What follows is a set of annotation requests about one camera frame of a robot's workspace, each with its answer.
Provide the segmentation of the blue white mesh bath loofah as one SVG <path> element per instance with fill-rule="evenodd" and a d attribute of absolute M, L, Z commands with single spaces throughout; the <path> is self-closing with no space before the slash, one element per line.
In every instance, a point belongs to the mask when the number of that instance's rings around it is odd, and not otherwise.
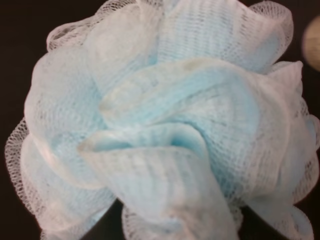
<path fill-rule="evenodd" d="M 312 240 L 320 121 L 292 12 L 262 1 L 108 0 L 46 39 L 5 145 L 43 240 L 79 240 L 119 200 L 127 240 L 236 240 L 249 207 Z"/>

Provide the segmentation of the beige ribbed bottle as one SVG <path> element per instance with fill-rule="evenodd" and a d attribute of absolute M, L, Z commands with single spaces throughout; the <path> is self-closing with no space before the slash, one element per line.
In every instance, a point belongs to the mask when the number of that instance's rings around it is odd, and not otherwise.
<path fill-rule="evenodd" d="M 320 16 L 316 16 L 306 27 L 301 44 L 305 61 L 317 72 L 320 71 Z"/>

